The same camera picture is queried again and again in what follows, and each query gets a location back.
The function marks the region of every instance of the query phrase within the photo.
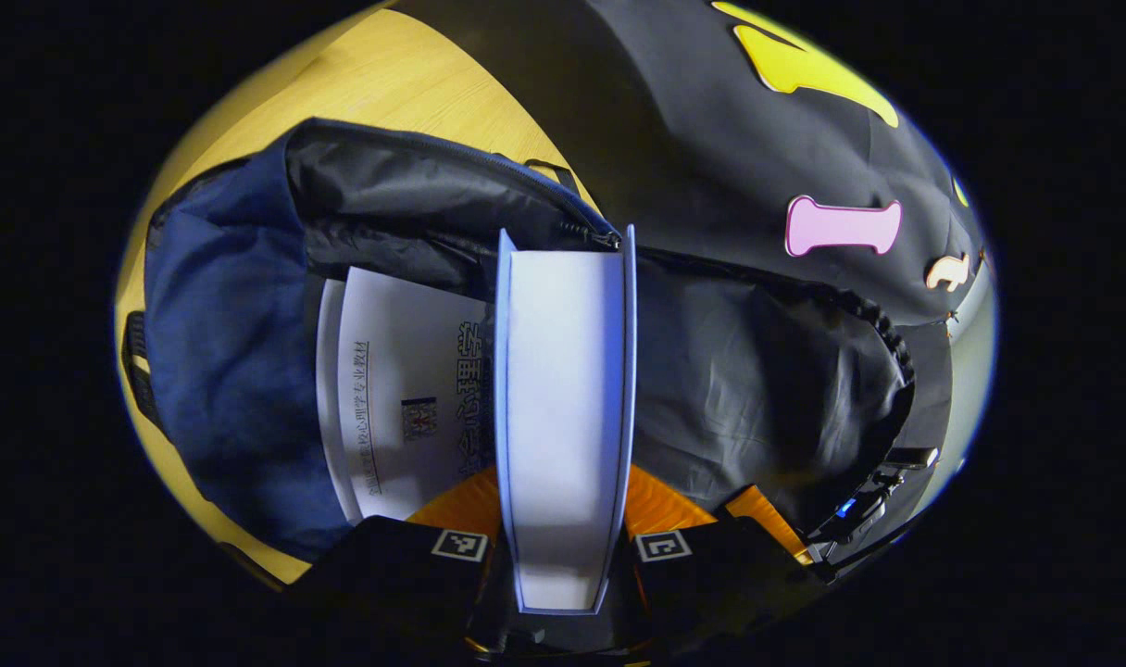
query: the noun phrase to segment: black background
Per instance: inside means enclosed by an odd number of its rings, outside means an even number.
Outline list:
[[[1126,12],[838,5],[759,8],[875,81],[965,175],[999,254],[999,374],[973,456],[919,528],[717,650],[1126,653]],[[0,664],[403,664],[368,628],[285,607],[204,537],[144,459],[111,349],[123,244],[175,141],[359,8],[0,8]]]

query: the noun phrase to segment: pink patch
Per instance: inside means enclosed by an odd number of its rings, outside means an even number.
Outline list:
[[[819,206],[808,195],[789,202],[786,252],[801,257],[825,246],[872,246],[884,255],[901,229],[901,203],[884,208]]]

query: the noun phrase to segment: dark blue fabric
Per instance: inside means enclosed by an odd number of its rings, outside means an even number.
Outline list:
[[[145,263],[152,389],[208,501],[314,560],[350,531],[316,415],[291,133],[169,212]]]

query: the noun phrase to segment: zipper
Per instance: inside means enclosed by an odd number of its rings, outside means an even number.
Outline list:
[[[530,189],[536,190],[539,195],[545,195],[545,197],[552,203],[558,204],[563,211],[566,211],[568,214],[571,214],[574,219],[583,223],[577,224],[574,222],[564,222],[560,224],[561,231],[577,233],[577,235],[583,237],[584,241],[590,241],[613,250],[618,250],[619,247],[622,247],[622,238],[618,235],[617,231],[615,231],[615,229],[609,232],[602,231],[601,223],[607,225],[608,222],[604,220],[600,214],[597,214],[596,211],[592,211],[591,207],[579,197],[579,195],[575,195],[570,190],[560,189],[560,186],[556,185],[555,181],[539,175],[536,170],[522,168],[522,166],[512,163],[512,161],[502,160],[499,157],[488,154],[483,151],[477,151],[477,149],[463,146],[463,144],[454,143],[454,141],[436,139],[436,136],[406,132],[393,132],[382,130],[381,127],[352,125],[351,123],[333,122],[329,123],[329,125],[348,127],[348,130],[359,132],[360,134],[367,134],[372,136],[372,139],[381,140],[381,143],[393,143],[399,146],[419,146],[422,149],[430,149],[432,152],[439,152],[440,154],[445,154],[450,158],[461,159],[470,164],[482,166],[483,168],[490,169],[491,172],[513,177],[517,181],[521,183],[521,185],[528,185]]]

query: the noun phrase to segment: white book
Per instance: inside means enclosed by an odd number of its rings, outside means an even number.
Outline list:
[[[329,462],[334,486],[348,480],[356,499],[357,512],[347,512],[350,521],[408,518],[480,469],[485,311],[485,301],[359,268],[348,272],[336,403],[319,404],[318,392],[318,409],[322,436],[336,438],[325,423],[337,406],[343,456]],[[327,359],[318,352],[321,358]],[[330,364],[318,363],[318,388],[329,383],[330,371]]]
[[[597,613],[634,423],[635,273],[625,252],[499,249],[498,478],[520,612]]]

